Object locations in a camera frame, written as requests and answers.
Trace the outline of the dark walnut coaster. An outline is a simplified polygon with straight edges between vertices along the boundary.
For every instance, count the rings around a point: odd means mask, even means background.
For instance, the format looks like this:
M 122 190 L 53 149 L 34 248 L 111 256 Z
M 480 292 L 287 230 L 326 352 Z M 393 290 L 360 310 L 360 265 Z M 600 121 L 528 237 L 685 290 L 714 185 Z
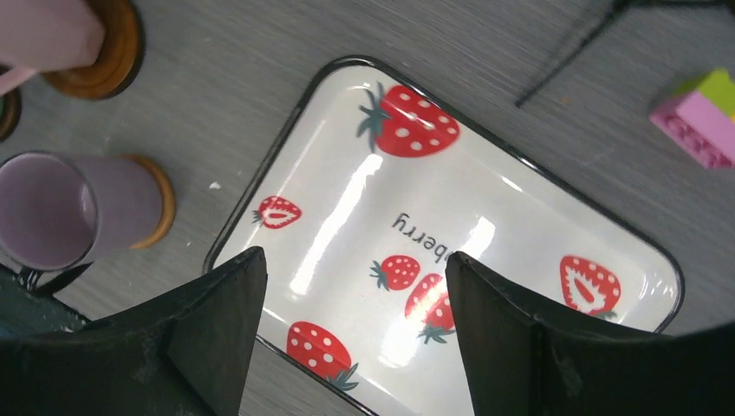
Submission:
M 19 88 L 15 88 L 1 97 L 1 141 L 5 141 L 13 134 L 21 113 L 21 92 Z

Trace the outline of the white strawberry serving tray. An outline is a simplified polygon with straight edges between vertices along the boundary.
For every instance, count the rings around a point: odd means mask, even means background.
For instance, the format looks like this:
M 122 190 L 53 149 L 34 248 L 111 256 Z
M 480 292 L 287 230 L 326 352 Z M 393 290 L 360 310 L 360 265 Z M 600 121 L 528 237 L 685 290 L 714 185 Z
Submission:
M 659 244 L 398 70 L 309 82 L 204 263 L 263 248 L 260 343 L 363 415 L 469 415 L 446 296 L 461 251 L 609 322 L 659 332 L 684 294 Z

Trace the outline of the pink white red-handled mug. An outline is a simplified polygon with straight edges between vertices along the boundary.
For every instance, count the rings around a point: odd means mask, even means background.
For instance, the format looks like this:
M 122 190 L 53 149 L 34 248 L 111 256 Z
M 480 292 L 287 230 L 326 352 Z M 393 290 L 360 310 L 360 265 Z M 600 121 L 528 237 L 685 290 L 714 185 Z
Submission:
M 99 17 L 84 1 L 2 1 L 1 94 L 38 73 L 89 66 L 105 37 Z

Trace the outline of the purple mug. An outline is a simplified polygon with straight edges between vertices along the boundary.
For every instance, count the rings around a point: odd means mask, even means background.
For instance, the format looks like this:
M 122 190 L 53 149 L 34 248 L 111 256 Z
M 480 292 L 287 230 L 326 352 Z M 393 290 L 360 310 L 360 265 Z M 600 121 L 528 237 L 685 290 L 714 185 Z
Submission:
M 33 151 L 1 164 L 1 249 L 34 296 L 52 296 L 101 257 L 156 244 L 175 212 L 171 180 L 137 154 Z

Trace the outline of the glossy amber wooden coaster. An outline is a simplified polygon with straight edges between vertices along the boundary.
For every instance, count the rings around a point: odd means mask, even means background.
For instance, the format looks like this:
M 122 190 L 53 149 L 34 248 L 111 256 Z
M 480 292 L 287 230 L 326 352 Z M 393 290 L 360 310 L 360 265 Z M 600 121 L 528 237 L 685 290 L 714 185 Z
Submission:
M 140 13 L 129 0 L 84 3 L 105 30 L 100 54 L 87 67 L 47 72 L 42 76 L 67 96 L 99 101 L 124 91 L 135 79 L 145 55 L 145 31 Z

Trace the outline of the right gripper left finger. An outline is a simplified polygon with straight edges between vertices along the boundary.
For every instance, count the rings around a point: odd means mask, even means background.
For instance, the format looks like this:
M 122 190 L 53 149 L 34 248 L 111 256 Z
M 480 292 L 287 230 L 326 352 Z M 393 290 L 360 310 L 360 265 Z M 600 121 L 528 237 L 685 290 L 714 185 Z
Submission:
M 3 339 L 2 414 L 237 414 L 267 278 L 252 247 L 74 332 Z

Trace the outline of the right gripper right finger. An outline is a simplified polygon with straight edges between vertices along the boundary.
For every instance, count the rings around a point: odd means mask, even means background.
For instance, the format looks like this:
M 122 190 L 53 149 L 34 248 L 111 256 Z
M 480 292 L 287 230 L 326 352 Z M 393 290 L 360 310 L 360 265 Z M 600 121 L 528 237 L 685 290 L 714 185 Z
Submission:
M 731 415 L 734 327 L 668 336 L 585 315 L 462 252 L 446 281 L 477 415 Z

